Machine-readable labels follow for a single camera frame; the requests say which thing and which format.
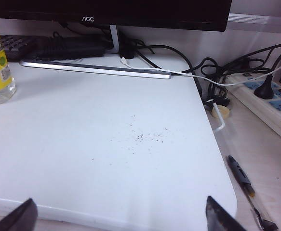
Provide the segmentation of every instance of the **pen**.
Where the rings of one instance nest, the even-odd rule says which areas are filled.
[[[228,156],[228,164],[237,182],[243,189],[244,194],[250,202],[260,228],[263,231],[278,231],[279,229],[277,225],[272,221],[260,198],[258,198],[258,194],[253,189],[250,180],[247,178],[239,163],[232,156]]]

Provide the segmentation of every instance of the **power strip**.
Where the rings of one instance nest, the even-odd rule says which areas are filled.
[[[256,73],[236,73],[225,78],[226,83],[236,83],[260,76]],[[264,121],[276,133],[281,136],[281,85],[272,82],[274,97],[271,100],[264,100],[254,95],[254,90],[262,85],[264,79],[257,79],[244,84],[239,84],[227,89],[256,116]]]

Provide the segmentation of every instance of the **black cable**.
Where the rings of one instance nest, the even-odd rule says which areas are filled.
[[[135,48],[137,48],[137,49],[164,48],[164,49],[171,50],[171,51],[177,53],[178,55],[180,55],[185,60],[185,62],[188,64],[188,67],[189,67],[191,73],[193,75],[195,74],[195,72],[193,70],[193,65],[190,62],[190,60],[182,52],[178,51],[176,48],[173,48],[173,47],[170,47],[170,46],[167,46],[167,45],[146,45],[146,46],[136,46]],[[194,77],[194,81],[195,81],[197,90],[199,92],[199,95],[200,95],[200,97],[202,97],[202,87],[199,83],[199,80]]]

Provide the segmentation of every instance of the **computer monitor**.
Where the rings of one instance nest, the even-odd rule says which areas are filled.
[[[224,31],[231,0],[5,0],[0,18]]]

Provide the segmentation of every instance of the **aoc logo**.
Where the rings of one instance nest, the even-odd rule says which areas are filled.
[[[94,17],[83,16],[82,21],[83,22],[94,22]]]

